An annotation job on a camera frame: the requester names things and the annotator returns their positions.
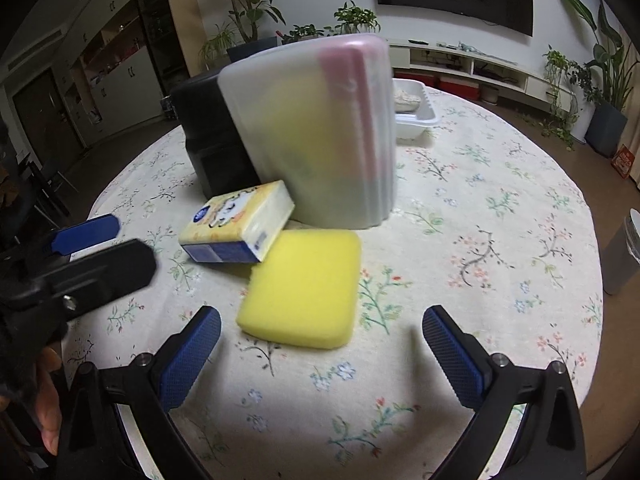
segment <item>human hand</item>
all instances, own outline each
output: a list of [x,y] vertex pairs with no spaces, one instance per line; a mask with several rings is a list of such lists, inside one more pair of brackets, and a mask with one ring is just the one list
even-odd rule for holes
[[[51,380],[50,372],[58,370],[62,360],[52,348],[44,348],[36,361],[36,380],[38,393],[34,404],[35,415],[42,426],[40,433],[42,442],[52,455],[58,454],[58,438],[60,437],[60,400],[58,392]],[[9,399],[0,397],[0,412],[9,404]]]

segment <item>tissue pack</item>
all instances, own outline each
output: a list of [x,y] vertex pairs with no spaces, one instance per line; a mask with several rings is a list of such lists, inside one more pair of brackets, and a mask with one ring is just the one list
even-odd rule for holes
[[261,262],[293,208],[281,180],[215,196],[178,241],[196,262]]

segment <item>doorway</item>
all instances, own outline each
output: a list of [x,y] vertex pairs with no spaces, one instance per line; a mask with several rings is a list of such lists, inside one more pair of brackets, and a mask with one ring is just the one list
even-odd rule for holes
[[66,113],[51,69],[14,94],[13,100],[24,133],[40,163],[53,159],[60,171],[68,170],[84,147]]

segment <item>yellow sponge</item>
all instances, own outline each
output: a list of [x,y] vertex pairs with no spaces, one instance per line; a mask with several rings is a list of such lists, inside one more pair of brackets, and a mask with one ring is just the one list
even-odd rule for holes
[[312,348],[349,342],[360,239],[343,230],[283,231],[251,274],[236,323],[248,334]]

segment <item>round table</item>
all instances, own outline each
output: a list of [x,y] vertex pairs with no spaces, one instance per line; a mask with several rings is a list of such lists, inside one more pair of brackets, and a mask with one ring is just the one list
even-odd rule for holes
[[[256,340],[234,320],[248,266],[202,266],[177,234],[204,202],[178,127],[104,190],[118,239],[152,246],[149,288],[84,316],[64,345],[67,373],[154,352],[203,304],[222,336],[172,417],[215,478],[428,478],[472,416],[421,335],[442,304],[464,332],[517,365],[565,362],[580,404],[602,328],[602,281],[589,207],[564,171],[495,114],[430,89],[442,121],[429,148],[399,145],[398,200],[362,240],[357,320],[332,351]],[[483,476],[496,474],[517,406]],[[145,471],[159,477],[140,452]]]

